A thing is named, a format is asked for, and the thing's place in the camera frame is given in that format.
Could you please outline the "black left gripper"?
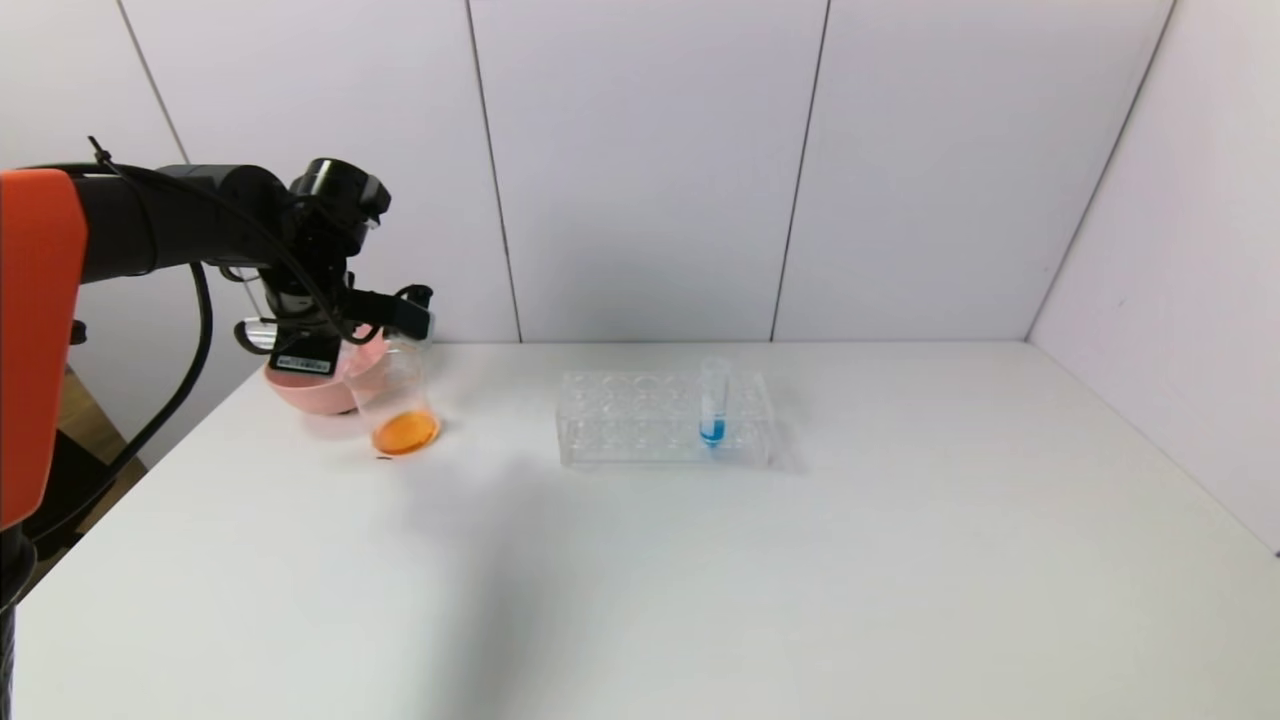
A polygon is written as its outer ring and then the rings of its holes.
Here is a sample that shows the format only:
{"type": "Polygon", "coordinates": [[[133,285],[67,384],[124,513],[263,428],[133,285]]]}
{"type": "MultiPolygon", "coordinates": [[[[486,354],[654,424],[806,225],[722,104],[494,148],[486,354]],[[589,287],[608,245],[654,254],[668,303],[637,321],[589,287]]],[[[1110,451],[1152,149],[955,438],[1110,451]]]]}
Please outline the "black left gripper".
{"type": "Polygon", "coordinates": [[[342,341],[312,295],[285,277],[264,277],[262,290],[276,325],[268,365],[301,375],[334,375],[342,341]]]}

